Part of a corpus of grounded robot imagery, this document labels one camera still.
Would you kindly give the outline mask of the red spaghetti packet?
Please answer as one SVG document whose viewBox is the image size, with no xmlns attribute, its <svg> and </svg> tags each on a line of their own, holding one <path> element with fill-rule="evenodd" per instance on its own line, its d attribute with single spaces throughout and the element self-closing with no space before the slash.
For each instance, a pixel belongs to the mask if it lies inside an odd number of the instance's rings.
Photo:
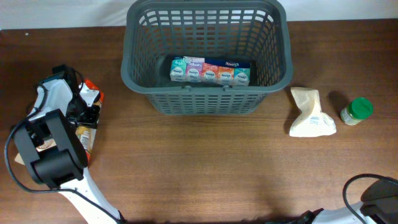
<svg viewBox="0 0 398 224">
<path fill-rule="evenodd" d="M 100 111 L 104 100 L 104 93 L 91 80 L 85 80 L 84 84 L 81 84 L 80 86 L 87 87 L 91 90 L 99 90 L 100 92 L 100 96 L 95 99 L 94 104 L 91 107 L 88 107 L 91 110 L 90 115 L 94 120 L 92 122 L 78 123 L 75 131 L 75 134 L 85 149 L 87 159 L 90 161 L 95 142 L 96 130 L 98 128 Z"/>
</svg>

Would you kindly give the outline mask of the grey plastic shopping basket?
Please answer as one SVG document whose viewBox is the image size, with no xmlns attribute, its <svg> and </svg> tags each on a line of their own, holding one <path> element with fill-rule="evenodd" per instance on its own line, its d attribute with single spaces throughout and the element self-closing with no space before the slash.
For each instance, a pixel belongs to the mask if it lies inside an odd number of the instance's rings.
<svg viewBox="0 0 398 224">
<path fill-rule="evenodd" d="M 246 61 L 248 86 L 173 82 L 175 57 Z M 248 114 L 293 76 L 284 7 L 276 0 L 136 1 L 126 16 L 121 78 L 163 114 Z"/>
</svg>

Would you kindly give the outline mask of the tissue multipack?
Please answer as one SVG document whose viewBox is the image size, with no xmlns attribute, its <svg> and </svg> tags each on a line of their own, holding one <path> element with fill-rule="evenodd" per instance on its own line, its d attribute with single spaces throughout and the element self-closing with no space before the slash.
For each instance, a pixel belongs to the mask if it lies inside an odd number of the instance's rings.
<svg viewBox="0 0 398 224">
<path fill-rule="evenodd" d="M 217 58 L 175 57 L 170 78 L 175 82 L 211 83 L 223 86 L 248 86 L 251 63 Z"/>
</svg>

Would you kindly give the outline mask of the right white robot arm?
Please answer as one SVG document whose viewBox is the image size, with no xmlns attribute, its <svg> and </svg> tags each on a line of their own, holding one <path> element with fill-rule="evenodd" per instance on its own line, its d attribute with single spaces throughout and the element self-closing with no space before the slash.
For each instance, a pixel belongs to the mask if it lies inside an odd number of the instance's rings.
<svg viewBox="0 0 398 224">
<path fill-rule="evenodd" d="M 355 180 L 376 181 L 362 194 L 358 203 L 348 202 L 348 187 Z M 337 210 L 307 211 L 293 223 L 311 224 L 397 224 L 397 180 L 377 174 L 359 174 L 350 178 L 342 190 L 345 206 Z"/>
</svg>

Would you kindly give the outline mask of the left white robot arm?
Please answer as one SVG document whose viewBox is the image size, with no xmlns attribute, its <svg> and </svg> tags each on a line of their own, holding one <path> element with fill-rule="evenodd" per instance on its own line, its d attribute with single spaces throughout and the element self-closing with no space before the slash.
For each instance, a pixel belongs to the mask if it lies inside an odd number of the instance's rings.
<svg viewBox="0 0 398 224">
<path fill-rule="evenodd" d="M 54 67 L 35 90 L 31 112 L 6 140 L 16 145 L 16 160 L 47 186 L 43 194 L 63 195 L 87 223 L 125 223 L 88 170 L 103 92 L 68 65 Z"/>
</svg>

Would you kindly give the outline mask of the beige paper pouch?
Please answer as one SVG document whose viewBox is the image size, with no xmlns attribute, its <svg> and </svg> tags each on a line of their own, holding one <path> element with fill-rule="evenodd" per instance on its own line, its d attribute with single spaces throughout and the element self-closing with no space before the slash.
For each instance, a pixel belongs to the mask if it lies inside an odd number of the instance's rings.
<svg viewBox="0 0 398 224">
<path fill-rule="evenodd" d="M 324 113 L 318 90 L 304 87 L 291 87 L 291 94 L 300 110 L 292 123 L 289 135 L 297 138 L 315 138 L 336 133 L 334 120 Z"/>
</svg>

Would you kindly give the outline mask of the green lid glass jar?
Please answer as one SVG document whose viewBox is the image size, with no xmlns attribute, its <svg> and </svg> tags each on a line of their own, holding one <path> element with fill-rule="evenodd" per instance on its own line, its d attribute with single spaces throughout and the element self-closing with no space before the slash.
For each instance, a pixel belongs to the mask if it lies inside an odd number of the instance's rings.
<svg viewBox="0 0 398 224">
<path fill-rule="evenodd" d="M 354 126 L 368 119 L 373 114 L 373 111 L 373 104 L 367 98 L 359 97 L 341 110 L 340 118 L 345 124 Z"/>
</svg>

